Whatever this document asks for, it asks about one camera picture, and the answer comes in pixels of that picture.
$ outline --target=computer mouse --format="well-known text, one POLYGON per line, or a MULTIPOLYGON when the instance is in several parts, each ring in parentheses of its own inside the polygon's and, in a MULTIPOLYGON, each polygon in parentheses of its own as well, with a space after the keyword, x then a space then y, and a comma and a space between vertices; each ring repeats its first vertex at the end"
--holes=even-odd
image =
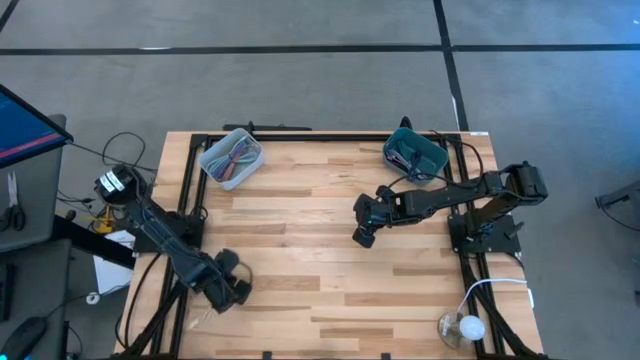
POLYGON ((47 331, 46 317, 30 317, 18 326, 0 350, 0 360, 23 360, 47 331))

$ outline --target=scissors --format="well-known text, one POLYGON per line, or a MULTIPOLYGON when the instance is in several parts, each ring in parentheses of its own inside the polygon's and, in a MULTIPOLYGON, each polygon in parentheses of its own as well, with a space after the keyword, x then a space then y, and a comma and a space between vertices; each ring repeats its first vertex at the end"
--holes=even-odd
POLYGON ((9 179, 9 207, 4 211, 2 217, 0 217, 0 231, 7 230, 9 227, 12 227, 16 231, 22 231, 27 216, 18 202, 16 173, 7 174, 7 178, 9 179))

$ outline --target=teal basket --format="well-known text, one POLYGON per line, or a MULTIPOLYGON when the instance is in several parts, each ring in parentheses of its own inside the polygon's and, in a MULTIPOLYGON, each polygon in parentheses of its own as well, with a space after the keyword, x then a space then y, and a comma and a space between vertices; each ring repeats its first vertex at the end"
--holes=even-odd
MULTIPOLYGON (((387 160, 387 154, 392 149, 402 154, 418 152, 421 158, 418 161, 417 168, 424 174, 437 175, 449 161, 449 154, 445 149, 407 127, 401 127, 394 131, 382 149, 382 161, 396 172, 407 175, 406 171, 387 160)), ((427 185, 432 179, 432 177, 424 180, 407 178, 409 182, 420 186, 427 185)))

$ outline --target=yellow object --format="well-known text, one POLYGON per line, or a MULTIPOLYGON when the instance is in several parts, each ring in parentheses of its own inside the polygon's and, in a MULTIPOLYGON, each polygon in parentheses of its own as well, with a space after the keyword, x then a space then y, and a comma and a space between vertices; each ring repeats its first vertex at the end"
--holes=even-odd
POLYGON ((111 208, 109 208, 109 206, 107 205, 104 216, 96 218, 96 220, 98 221, 98 226, 95 227, 96 233, 111 234, 113 232, 115 219, 113 219, 110 215, 111 215, 111 208))

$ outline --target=plastic bin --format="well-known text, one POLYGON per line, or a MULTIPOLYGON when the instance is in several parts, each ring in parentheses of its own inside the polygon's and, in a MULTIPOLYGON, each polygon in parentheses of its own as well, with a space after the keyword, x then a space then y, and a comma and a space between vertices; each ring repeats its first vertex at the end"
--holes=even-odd
POLYGON ((256 141, 245 129, 238 128, 230 132, 227 136, 223 137, 220 141, 215 143, 209 150, 205 151, 198 158, 198 164, 200 167, 209 175, 209 177, 220 184, 220 186, 226 190, 232 190, 238 184, 240 184, 244 179, 246 179, 249 175, 254 173, 262 164, 264 164, 264 151, 262 150, 262 145, 256 141), (208 171, 207 165, 209 165, 215 159, 218 159, 221 156, 229 154, 233 145, 235 145, 240 139, 247 136, 251 141, 253 141, 257 147, 260 149, 258 157, 252 163, 237 163, 233 170, 233 177, 228 181, 218 182, 208 171))
MULTIPOLYGON (((423 161, 421 162, 418 169, 424 173, 437 175, 449 161, 449 154, 446 150, 432 143, 430 140, 416 133, 415 131, 406 127, 401 127, 394 131, 393 135, 391 135, 391 137, 389 137, 387 142, 384 144, 382 150, 382 161, 388 167, 392 168, 402 175, 407 175, 407 173, 387 160, 387 151, 389 149, 397 150, 398 141, 404 141, 411 149, 420 152, 423 157, 423 161)), ((416 185, 424 186, 427 185, 432 179, 433 178, 429 178, 426 180, 407 180, 416 185)))

